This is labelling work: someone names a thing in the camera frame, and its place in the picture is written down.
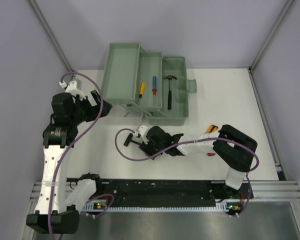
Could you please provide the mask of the black mallet hammer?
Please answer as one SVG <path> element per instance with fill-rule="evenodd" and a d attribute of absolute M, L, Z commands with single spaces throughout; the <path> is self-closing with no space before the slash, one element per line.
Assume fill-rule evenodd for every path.
<path fill-rule="evenodd" d="M 135 136 L 133 133 L 130 133 L 126 140 L 124 141 L 124 146 L 125 147 L 128 147 L 130 143 L 133 143 L 135 145 L 138 145 L 140 146 L 142 144 L 142 141 L 141 141 L 141 135 L 138 134 L 137 136 Z"/>

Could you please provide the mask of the steel claw hammer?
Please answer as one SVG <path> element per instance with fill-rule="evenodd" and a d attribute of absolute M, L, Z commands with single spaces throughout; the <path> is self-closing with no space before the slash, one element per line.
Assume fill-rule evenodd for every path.
<path fill-rule="evenodd" d="M 172 109 L 172 80 L 177 80 L 178 78 L 174 75 L 164 75 L 163 78 L 169 81 L 167 109 L 171 110 Z"/>

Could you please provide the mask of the green clear-lid tool box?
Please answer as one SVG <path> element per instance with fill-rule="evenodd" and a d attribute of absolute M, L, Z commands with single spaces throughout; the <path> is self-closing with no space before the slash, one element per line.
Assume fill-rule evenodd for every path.
<path fill-rule="evenodd" d="M 172 104 L 168 110 L 169 80 L 172 80 Z M 156 105 L 153 98 L 153 76 L 157 77 Z M 141 83 L 145 90 L 138 104 Z M 197 82 L 188 79 L 183 56 L 165 56 L 162 52 L 145 51 L 138 42 L 110 43 L 101 86 L 103 99 L 146 117 L 150 124 L 182 126 L 189 117 L 189 95 L 197 92 Z"/>

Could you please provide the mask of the orange handle screwdriver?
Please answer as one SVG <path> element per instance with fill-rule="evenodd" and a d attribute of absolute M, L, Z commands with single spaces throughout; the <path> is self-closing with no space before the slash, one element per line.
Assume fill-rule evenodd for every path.
<path fill-rule="evenodd" d="M 140 91 L 139 91 L 139 95 L 138 95 L 138 105 L 140 104 L 140 101 L 143 97 L 143 94 L 144 94 L 144 91 L 145 91 L 145 87 L 146 87 L 146 83 L 145 82 L 142 82 L 141 85 L 140 85 Z"/>

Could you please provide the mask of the blue red screwdriver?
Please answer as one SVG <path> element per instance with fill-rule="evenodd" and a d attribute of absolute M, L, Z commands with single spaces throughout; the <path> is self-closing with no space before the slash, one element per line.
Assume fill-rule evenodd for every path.
<path fill-rule="evenodd" d="M 152 92 L 153 92 L 153 105 L 156 105 L 156 95 L 157 95 L 157 77 L 152 77 Z"/>

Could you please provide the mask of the yellow black utility knife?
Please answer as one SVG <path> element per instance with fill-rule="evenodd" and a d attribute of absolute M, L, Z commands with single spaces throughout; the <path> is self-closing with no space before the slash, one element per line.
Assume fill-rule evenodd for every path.
<path fill-rule="evenodd" d="M 216 132 L 218 129 L 219 129 L 218 126 L 216 126 L 216 125 L 211 125 L 211 126 L 207 129 L 206 133 L 207 133 L 207 134 L 210 134 L 210 133 Z"/>

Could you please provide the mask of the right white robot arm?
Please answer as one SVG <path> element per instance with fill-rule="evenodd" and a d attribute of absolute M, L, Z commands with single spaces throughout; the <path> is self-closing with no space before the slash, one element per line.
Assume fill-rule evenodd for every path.
<path fill-rule="evenodd" d="M 159 126 L 142 125 L 135 135 L 142 139 L 139 149 L 152 160 L 163 153 L 172 157 L 218 155 L 228 165 L 223 192 L 229 198 L 235 198 L 241 193 L 244 178 L 260 162 L 256 155 L 258 143 L 228 124 L 224 124 L 220 130 L 197 135 L 171 135 Z"/>

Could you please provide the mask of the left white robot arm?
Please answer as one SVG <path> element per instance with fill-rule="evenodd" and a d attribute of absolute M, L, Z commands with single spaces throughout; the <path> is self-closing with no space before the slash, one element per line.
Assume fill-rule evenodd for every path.
<path fill-rule="evenodd" d="M 52 97 L 53 113 L 43 131 L 44 169 L 41 189 L 33 213 L 26 217 L 26 225 L 38 233 L 74 234 L 78 230 L 80 212 L 86 202 L 99 198 L 104 191 L 98 174 L 86 173 L 76 180 L 76 187 L 66 195 L 68 153 L 79 138 L 78 126 L 87 122 L 95 124 L 105 117 L 112 105 L 103 101 L 96 90 L 91 91 L 96 104 L 87 96 L 63 92 Z"/>

